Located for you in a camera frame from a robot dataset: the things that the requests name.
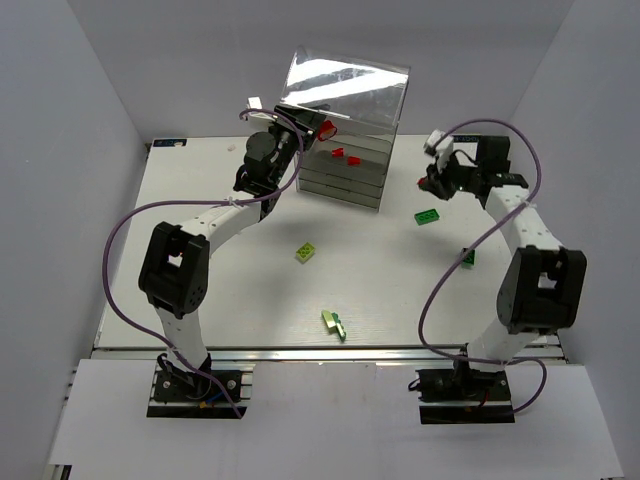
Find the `lime green lego brick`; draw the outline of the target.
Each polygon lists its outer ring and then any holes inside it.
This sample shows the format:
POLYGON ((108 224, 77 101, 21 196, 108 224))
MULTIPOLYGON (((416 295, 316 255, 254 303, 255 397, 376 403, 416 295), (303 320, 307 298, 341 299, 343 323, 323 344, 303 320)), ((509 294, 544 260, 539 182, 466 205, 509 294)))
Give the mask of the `lime green lego brick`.
POLYGON ((302 264, 306 263, 310 258, 313 257, 313 255, 315 254, 316 249, 315 247, 309 243, 306 242, 305 244, 303 244, 301 247, 299 247, 296 250, 295 253, 295 258, 302 264))

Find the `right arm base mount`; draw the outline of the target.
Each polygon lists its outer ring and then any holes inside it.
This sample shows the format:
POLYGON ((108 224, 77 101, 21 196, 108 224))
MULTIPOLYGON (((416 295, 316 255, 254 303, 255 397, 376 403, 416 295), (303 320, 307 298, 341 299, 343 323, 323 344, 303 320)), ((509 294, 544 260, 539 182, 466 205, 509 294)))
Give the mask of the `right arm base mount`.
POLYGON ((460 368, 422 369, 407 389, 418 394, 422 425, 481 425, 515 422, 504 371, 472 373, 460 368))

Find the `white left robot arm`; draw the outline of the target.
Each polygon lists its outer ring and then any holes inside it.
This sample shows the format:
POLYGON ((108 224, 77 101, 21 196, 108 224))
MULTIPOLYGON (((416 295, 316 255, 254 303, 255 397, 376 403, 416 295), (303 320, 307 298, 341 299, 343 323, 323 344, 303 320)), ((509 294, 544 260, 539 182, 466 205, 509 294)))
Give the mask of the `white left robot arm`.
POLYGON ((198 318, 208 289, 210 257, 271 213, 289 164, 296 154, 313 146, 327 121, 320 111, 284 105, 272 111, 247 108, 240 116, 257 121, 258 130, 246 141, 232 195, 185 222, 159 223, 152 231, 138 280, 170 343, 166 357, 158 363, 194 398, 205 396, 210 387, 211 358, 198 318))

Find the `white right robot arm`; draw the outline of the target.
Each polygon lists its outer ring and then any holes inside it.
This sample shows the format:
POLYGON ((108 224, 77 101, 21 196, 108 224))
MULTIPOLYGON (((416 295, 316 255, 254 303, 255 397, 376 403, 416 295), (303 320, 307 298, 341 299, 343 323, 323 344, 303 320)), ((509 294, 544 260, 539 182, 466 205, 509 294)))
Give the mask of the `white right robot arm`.
POLYGON ((508 137, 481 137, 468 165, 457 159, 453 137, 440 130, 430 134, 424 150, 432 162, 420 188, 442 200, 458 192, 472 194, 511 253, 495 319, 454 363, 458 384, 488 383, 528 344, 574 324, 587 259, 582 251, 566 248, 544 224, 527 181, 510 170, 508 137))

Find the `light green lego assembly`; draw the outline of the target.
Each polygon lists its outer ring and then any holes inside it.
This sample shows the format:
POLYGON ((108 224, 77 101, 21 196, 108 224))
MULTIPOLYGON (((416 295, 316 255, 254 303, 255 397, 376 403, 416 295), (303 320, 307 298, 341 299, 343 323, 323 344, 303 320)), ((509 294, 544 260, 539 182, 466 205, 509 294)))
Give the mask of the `light green lego assembly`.
POLYGON ((327 329, 330 332, 335 332, 341 342, 345 342, 347 338, 346 330, 336 312, 330 312, 328 310, 321 311, 321 317, 325 322, 327 329))

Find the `green lego plate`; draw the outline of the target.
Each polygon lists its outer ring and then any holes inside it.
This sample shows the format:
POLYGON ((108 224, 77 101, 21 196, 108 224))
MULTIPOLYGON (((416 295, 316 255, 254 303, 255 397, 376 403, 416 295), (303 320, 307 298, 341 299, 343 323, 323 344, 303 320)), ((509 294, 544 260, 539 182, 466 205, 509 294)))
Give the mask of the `green lego plate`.
POLYGON ((427 225, 440 219, 439 212, 435 209, 428 209, 414 214, 414 220, 418 226, 427 225))

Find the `clear drawer container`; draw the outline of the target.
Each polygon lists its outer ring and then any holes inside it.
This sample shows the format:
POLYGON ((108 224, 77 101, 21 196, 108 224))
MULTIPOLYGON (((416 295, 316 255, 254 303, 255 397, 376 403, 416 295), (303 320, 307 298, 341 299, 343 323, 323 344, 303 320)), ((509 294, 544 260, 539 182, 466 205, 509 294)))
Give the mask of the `clear drawer container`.
POLYGON ((404 65, 296 49, 280 104, 321 112, 337 127, 334 137, 316 140, 305 154, 298 191, 380 208, 409 75, 404 65), (336 148, 345 156, 333 157, 336 148), (348 165, 349 156, 361 164, 348 165))

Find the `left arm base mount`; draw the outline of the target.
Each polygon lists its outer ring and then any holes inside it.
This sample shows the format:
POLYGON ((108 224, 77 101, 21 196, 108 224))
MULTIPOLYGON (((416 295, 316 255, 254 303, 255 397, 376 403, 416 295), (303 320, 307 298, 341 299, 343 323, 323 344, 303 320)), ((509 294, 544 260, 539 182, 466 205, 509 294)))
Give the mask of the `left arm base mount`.
MULTIPOLYGON (((248 408, 251 379, 248 371, 212 370, 236 406, 239 417, 248 408)), ((238 419, 222 389, 210 379, 173 365, 166 354, 156 359, 146 416, 162 419, 238 419)))

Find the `large red lego piece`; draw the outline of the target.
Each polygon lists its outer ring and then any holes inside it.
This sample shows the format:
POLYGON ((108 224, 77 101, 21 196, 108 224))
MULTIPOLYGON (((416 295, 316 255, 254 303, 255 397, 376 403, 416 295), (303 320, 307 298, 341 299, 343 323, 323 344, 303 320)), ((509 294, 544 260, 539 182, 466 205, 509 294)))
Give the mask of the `large red lego piece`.
POLYGON ((320 142, 327 141, 334 137, 337 133, 337 127, 331 120, 325 120, 317 132, 317 140, 320 142))

